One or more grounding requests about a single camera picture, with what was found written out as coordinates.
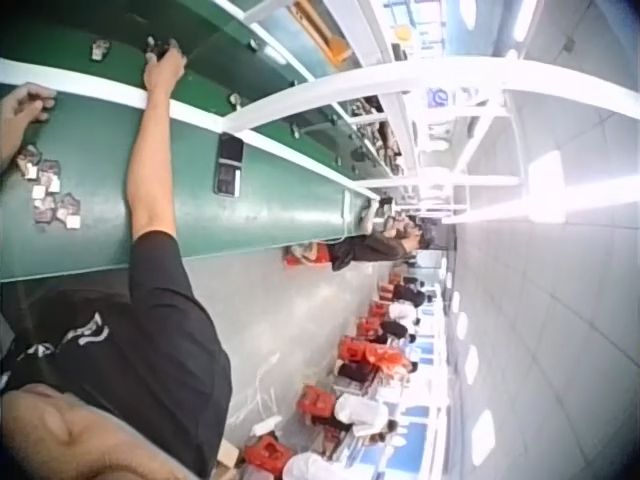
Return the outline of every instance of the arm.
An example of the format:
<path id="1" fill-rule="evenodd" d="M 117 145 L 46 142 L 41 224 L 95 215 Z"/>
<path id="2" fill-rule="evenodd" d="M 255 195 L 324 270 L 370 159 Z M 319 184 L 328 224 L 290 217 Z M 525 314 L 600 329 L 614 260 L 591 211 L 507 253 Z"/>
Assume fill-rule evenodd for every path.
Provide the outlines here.
<path id="1" fill-rule="evenodd" d="M 142 115 L 127 176 L 127 201 L 133 239 L 150 231 L 175 237 L 176 222 L 171 177 L 169 101 L 184 73 L 185 61 L 176 45 L 161 61 L 147 56 L 144 83 L 147 108 Z"/>

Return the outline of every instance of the green workbench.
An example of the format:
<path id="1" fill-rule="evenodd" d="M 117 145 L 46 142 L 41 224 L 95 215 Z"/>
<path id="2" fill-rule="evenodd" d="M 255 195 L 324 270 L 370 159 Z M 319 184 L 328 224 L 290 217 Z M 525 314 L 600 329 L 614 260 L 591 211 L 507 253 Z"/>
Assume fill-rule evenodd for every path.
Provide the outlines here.
<path id="1" fill-rule="evenodd" d="M 80 30 L 13 18 L 3 25 L 2 34 L 3 40 L 11 40 L 0 42 L 3 58 L 140 86 L 142 52 L 125 43 L 114 41 L 107 60 L 93 63 L 88 53 L 96 36 Z M 3 94 L 7 90 L 2 86 Z M 230 111 L 229 93 L 223 85 L 189 71 L 174 99 L 224 115 Z M 247 93 L 240 93 L 247 98 Z M 72 192 L 82 201 L 82 227 L 73 231 L 59 223 L 36 225 L 31 185 L 16 169 L 6 172 L 0 190 L 3 282 L 126 265 L 130 233 L 124 185 L 140 114 L 131 107 L 61 92 L 47 125 L 28 132 L 29 141 L 35 142 L 46 158 L 61 162 L 62 192 Z M 357 145 L 348 143 L 351 139 L 340 127 L 326 132 L 328 137 L 334 132 L 339 137 L 334 150 L 306 135 L 295 140 L 285 122 L 258 130 L 348 178 L 384 175 L 369 163 L 358 164 L 354 173 L 348 158 L 341 164 L 335 162 L 344 149 Z M 277 247 L 345 233 L 344 187 L 249 145 L 241 197 L 215 196 L 212 183 L 217 140 L 218 134 L 209 130 L 172 123 L 175 203 L 183 256 Z M 365 202 L 353 192 L 352 199 L 346 225 L 349 234 Z"/>

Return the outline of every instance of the black phone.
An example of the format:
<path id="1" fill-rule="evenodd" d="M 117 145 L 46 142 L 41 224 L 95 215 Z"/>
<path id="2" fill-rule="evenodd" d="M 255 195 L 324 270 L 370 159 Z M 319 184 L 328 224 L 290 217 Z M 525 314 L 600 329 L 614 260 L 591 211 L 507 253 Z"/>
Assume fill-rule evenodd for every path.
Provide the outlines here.
<path id="1" fill-rule="evenodd" d="M 214 173 L 213 192 L 225 197 L 240 196 L 244 142 L 230 133 L 222 133 L 218 142 L 218 161 Z"/>

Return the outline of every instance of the black t-shirt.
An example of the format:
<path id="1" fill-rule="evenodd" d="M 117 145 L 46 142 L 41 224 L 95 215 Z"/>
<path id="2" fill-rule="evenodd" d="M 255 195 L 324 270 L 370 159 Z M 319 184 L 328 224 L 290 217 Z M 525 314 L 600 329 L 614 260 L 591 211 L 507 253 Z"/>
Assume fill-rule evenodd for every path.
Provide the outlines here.
<path id="1" fill-rule="evenodd" d="M 71 392 L 209 478 L 231 399 L 231 369 L 172 236 L 150 232 L 137 239 L 129 292 L 130 300 L 61 291 L 40 301 L 30 329 L 36 338 L 14 341 L 2 392 L 30 383 Z"/>

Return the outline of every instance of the fingers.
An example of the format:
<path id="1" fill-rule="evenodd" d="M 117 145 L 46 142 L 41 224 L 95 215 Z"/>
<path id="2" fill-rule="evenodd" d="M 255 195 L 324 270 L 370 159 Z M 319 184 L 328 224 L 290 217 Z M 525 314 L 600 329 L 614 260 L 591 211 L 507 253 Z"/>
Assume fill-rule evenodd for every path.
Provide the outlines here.
<path id="1" fill-rule="evenodd" d="M 46 120 L 49 118 L 49 115 L 42 111 L 44 108 L 44 102 L 42 100 L 36 100 L 34 102 L 29 102 L 22 111 L 16 115 L 16 118 L 20 120 L 21 123 L 24 124 L 24 127 L 33 122 L 36 119 L 43 118 Z"/>
<path id="2" fill-rule="evenodd" d="M 47 87 L 43 87 L 42 85 L 38 85 L 36 83 L 25 83 L 20 88 L 26 88 L 28 95 L 33 95 L 36 97 L 40 97 L 42 99 L 52 99 L 56 96 L 57 92 Z"/>

